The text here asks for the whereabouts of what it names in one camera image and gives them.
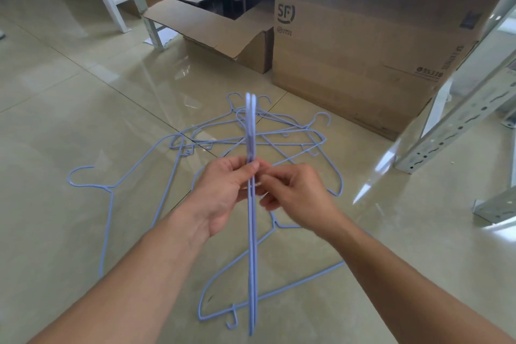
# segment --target forearm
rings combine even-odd
[[[207,238],[194,213],[179,207],[31,343],[156,341]]]
[[[350,219],[338,217],[320,236],[346,261],[399,343],[516,342],[430,282]]]

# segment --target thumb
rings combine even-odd
[[[279,179],[267,174],[263,174],[260,177],[260,182],[264,189],[278,200],[281,200],[282,197],[290,192],[287,185],[283,184]]]
[[[251,177],[253,177],[258,169],[260,168],[260,163],[258,161],[250,162],[240,169],[235,170],[232,173],[232,178],[236,184],[240,185],[248,181]]]

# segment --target open cardboard box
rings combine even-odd
[[[395,140],[499,0],[275,0],[273,83]]]
[[[272,66],[274,0],[165,0],[145,17],[259,73]]]

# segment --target glossy beige floor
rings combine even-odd
[[[307,123],[321,109],[270,84],[260,75],[177,39],[159,54],[142,41],[143,25],[118,34],[98,0],[0,0],[0,342],[23,343],[97,279],[108,199],[77,183],[117,181],[166,134],[228,111],[229,92],[266,94],[261,106]],[[504,189],[510,134],[496,116],[465,135],[412,176],[389,170],[392,142],[332,116],[314,124],[328,139],[328,157],[343,176],[336,198],[360,226],[424,275],[516,335],[516,227],[474,219],[470,206]],[[414,123],[399,150],[418,133]],[[259,131],[276,128],[258,121]],[[204,138],[241,135],[235,125]],[[299,141],[299,136],[280,138]],[[184,158],[166,201],[174,207],[195,172],[225,147]],[[242,153],[243,147],[234,151]],[[279,155],[259,147],[270,161]],[[116,191],[105,268],[111,268],[149,227],[176,152],[162,145]],[[316,166],[327,186],[339,179],[321,155],[299,158]],[[287,222],[284,214],[278,213]],[[259,230],[270,229],[259,209]],[[343,267],[259,305],[255,336],[247,312],[197,320],[208,279],[247,243],[246,207],[211,239],[195,263],[159,342],[394,342],[371,303]],[[259,249],[260,292],[339,261],[304,230],[281,230]],[[204,313],[242,302],[245,261],[222,275],[206,294]]]

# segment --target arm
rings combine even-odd
[[[241,185],[260,166],[270,167],[261,160],[245,164],[245,157],[210,162],[183,204],[29,343],[156,341],[204,243],[223,229],[235,204],[247,197]]]
[[[330,243],[400,344],[516,343],[343,215],[309,165],[272,168],[260,180],[268,191],[260,204],[268,211],[282,206]]]

